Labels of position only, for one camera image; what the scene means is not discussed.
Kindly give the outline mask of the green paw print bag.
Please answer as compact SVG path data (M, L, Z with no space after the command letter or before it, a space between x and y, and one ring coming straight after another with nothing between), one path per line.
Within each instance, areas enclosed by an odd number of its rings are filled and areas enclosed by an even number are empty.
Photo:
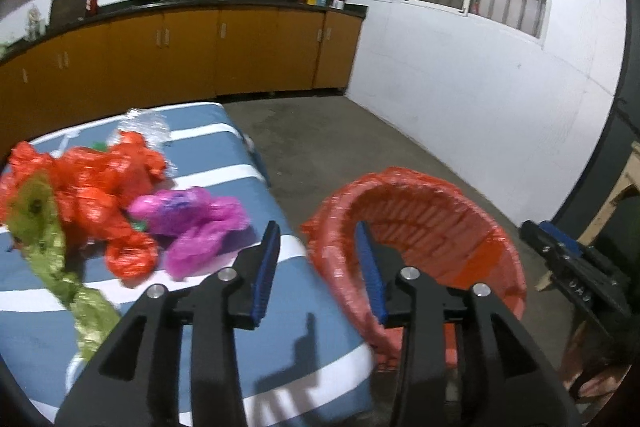
M118 323L119 314L102 293L85 286L66 267L65 234L44 172L30 176L10 199L6 226L32 272L73 315L79 354L89 361Z

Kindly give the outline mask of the red bottle on counter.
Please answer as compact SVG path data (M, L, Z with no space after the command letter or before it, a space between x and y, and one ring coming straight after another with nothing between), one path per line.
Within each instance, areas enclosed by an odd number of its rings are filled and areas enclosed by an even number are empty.
M92 17L99 13L99 0L87 0L86 17Z

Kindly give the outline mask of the blue white striped tablecloth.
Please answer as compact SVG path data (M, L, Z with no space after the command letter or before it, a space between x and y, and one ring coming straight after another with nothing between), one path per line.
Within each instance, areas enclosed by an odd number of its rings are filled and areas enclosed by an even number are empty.
M372 351L312 267L269 191L250 139L217 103L165 105L158 113L170 131L163 148L172 167L169 186L234 197L250 226L228 236L206 270L175 280L158 268L152 284L170 291L198 285L231 265L242 248L257 244L269 222L281 230L266 316L254 331L235 334L248 423L332 426L369 412ZM1 355L28 398L29 412L39 424L52 424L84 363L72 314L32 273L9 233L1 236Z

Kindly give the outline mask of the red plastic bag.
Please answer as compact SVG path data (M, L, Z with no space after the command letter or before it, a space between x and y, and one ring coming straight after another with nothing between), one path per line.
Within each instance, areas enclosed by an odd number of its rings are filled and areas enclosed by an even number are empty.
M6 224L10 202L21 185L34 173L49 172L55 160L48 153L38 153L28 142L17 143L9 156L9 170L1 176L1 223Z
M75 146L55 158L52 183L67 250L78 251L94 239L105 244L104 261L115 277L148 277L157 264L157 245L132 226L126 212L165 180L166 168L163 154L135 131L120 132L119 142L107 150Z

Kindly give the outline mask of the lower wooden kitchen cabinets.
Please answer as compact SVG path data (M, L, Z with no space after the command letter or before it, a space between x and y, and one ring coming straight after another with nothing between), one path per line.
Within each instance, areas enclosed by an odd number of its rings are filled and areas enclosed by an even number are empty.
M115 17L1 65L1 152L130 108L346 89L363 18L232 6Z

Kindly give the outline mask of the red plastic trash basket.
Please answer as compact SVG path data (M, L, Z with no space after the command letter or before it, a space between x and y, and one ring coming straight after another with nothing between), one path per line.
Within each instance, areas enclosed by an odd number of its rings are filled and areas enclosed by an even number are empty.
M369 343L381 372L397 369L401 329L384 329L364 289L354 236L367 222L374 239L437 283L466 289L484 282L516 317L526 307L520 255L503 228L459 187L416 170L367 173L327 197L302 226L314 269Z

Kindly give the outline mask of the black kitchen countertop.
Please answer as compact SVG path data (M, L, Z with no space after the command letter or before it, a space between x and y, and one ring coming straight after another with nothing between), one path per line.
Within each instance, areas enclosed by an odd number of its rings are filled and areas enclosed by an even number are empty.
M258 8L282 8L311 12L337 12L364 20L367 17L368 7L364 4L345 3L344 9L335 9L330 6L315 6L299 2L298 0L158 0L152 3L138 3L132 0L107 4L99 8L96 15L86 18L78 18L73 22L65 23L58 28L47 28L46 33L35 41L18 40L9 45L9 49L2 54L1 64L9 62L16 56L20 56L35 46L47 42L53 38L67 34L80 28L89 27L96 24L128 18L139 15L148 15L154 12L165 12L175 10L199 10L199 9L219 9L219 8L247 8L257 6Z

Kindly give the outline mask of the dark cutting board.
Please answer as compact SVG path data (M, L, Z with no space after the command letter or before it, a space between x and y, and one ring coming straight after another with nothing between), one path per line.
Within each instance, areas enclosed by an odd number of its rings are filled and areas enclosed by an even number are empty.
M56 29L82 20L86 16L87 3L88 0L52 0L48 27Z

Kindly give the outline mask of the purple plastic bag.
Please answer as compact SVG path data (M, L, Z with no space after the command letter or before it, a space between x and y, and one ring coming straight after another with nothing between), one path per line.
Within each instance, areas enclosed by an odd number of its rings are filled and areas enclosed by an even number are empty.
M230 233L250 226L239 199L214 197L199 186L139 196L129 205L128 213L144 222L153 236L170 239L165 270L174 280L201 270L221 252Z

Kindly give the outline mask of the glass jar on counter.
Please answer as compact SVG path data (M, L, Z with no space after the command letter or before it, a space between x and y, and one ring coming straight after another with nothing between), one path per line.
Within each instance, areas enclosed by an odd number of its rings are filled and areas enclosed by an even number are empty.
M26 40L35 41L41 36L41 14L39 9L32 5L27 11Z

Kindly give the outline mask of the large clear bubble wrap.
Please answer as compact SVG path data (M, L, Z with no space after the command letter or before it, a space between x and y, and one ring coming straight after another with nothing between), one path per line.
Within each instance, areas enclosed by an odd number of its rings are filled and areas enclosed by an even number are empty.
M119 172L144 171L153 183L171 176L175 167L164 155L170 129L151 109L130 109L107 139L108 165Z

